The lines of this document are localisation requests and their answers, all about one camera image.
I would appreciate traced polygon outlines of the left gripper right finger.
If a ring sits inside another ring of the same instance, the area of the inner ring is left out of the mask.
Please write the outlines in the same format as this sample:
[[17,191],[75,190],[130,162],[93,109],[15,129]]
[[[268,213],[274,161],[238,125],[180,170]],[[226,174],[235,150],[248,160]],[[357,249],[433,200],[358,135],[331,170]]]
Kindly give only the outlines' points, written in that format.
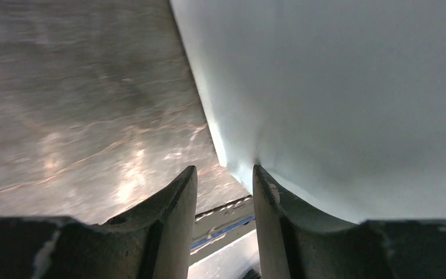
[[367,220],[329,215],[253,168],[263,278],[446,278],[446,219]]

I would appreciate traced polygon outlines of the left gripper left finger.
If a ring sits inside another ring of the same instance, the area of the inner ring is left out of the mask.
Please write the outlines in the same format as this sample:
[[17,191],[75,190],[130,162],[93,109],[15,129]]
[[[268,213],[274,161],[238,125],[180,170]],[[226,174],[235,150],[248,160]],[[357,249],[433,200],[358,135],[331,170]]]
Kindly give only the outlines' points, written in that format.
[[185,278],[197,170],[103,224],[68,216],[0,217],[0,278]]

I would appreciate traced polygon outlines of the light blue paper bag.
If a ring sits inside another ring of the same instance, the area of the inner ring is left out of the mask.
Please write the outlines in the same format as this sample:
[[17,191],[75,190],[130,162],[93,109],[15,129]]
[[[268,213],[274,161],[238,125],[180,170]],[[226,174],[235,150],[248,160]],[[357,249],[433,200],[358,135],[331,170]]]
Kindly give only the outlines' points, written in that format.
[[446,218],[446,1],[172,1],[220,165],[326,213]]

